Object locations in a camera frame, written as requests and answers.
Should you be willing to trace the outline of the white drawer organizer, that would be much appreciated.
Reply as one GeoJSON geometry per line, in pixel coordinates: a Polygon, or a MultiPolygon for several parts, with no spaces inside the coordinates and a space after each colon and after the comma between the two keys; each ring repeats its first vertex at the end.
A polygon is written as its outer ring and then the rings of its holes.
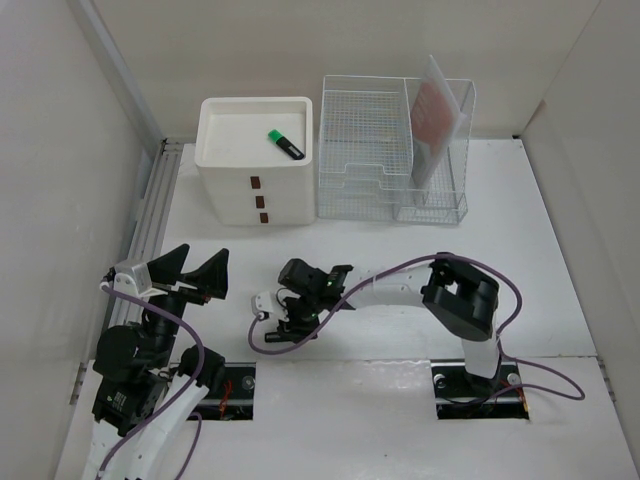
{"type": "Polygon", "coordinates": [[[297,226],[316,218],[313,104],[303,96],[216,97],[201,104],[194,162],[227,226],[297,226]],[[276,129],[305,153],[294,161],[276,129]]]}

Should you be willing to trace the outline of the green highlighter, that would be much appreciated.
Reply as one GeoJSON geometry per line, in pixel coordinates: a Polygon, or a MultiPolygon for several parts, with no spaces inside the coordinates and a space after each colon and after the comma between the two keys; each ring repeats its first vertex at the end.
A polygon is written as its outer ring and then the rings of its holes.
{"type": "Polygon", "coordinates": [[[272,129],[267,134],[268,139],[281,151],[294,161],[301,161],[305,158],[305,153],[296,147],[287,137],[278,130],[272,129]]]}

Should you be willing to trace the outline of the booklet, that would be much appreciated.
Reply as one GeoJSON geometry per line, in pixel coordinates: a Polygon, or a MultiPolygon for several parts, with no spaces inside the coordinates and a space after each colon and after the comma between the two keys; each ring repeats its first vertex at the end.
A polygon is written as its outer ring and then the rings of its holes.
{"type": "Polygon", "coordinates": [[[414,146],[412,180],[426,190],[466,115],[445,76],[430,55],[410,111],[414,146]]]}

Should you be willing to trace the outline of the yellow highlighter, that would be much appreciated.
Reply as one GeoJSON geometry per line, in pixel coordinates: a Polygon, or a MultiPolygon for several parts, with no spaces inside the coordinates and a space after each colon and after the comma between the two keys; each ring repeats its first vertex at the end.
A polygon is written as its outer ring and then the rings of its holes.
{"type": "Polygon", "coordinates": [[[266,343],[283,343],[287,342],[287,339],[278,332],[269,332],[264,335],[266,343]]]}

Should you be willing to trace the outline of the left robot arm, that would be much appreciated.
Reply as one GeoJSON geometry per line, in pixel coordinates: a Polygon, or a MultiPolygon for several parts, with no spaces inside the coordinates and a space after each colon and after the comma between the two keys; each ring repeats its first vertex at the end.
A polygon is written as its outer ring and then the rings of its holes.
{"type": "Polygon", "coordinates": [[[150,261],[122,261],[100,282],[142,314],[99,337],[93,369],[101,382],[85,479],[156,478],[182,425],[200,420],[197,405],[223,387],[224,357],[204,346],[183,315],[189,304],[226,298],[229,251],[185,272],[189,250],[182,244],[150,261]]]}

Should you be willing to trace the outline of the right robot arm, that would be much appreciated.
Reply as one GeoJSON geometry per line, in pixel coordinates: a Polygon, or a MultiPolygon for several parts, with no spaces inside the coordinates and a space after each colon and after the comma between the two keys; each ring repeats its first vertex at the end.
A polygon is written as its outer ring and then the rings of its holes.
{"type": "Polygon", "coordinates": [[[276,331],[265,336],[268,342],[302,342],[319,327],[324,311],[424,307],[461,340],[465,386],[484,394],[499,382],[501,355],[494,329],[499,285],[464,261],[436,259],[380,276],[348,264],[325,272],[292,259],[278,283],[294,295],[283,300],[284,316],[276,331]]]}

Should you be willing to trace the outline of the aluminium rail frame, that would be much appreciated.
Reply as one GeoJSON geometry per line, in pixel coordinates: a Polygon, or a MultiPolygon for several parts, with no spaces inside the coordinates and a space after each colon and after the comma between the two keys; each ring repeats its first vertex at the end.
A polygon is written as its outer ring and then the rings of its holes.
{"type": "Polygon", "coordinates": [[[163,139],[136,211],[133,238],[126,259],[151,260],[160,255],[170,205],[181,163],[183,144],[163,139]]]}

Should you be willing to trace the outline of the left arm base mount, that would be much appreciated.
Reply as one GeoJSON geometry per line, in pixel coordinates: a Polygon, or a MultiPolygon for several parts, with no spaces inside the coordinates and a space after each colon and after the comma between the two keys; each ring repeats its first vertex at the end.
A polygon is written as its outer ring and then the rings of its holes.
{"type": "Polygon", "coordinates": [[[222,384],[195,408],[205,421],[250,421],[254,414],[255,363],[228,363],[222,384]]]}

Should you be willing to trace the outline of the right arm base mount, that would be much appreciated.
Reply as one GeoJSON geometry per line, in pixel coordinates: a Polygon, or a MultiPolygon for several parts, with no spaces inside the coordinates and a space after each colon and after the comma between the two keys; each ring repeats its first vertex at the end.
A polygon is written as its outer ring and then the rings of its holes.
{"type": "Polygon", "coordinates": [[[503,362],[493,379],[469,374],[462,361],[431,363],[439,420],[529,419],[516,363],[503,362]]]}

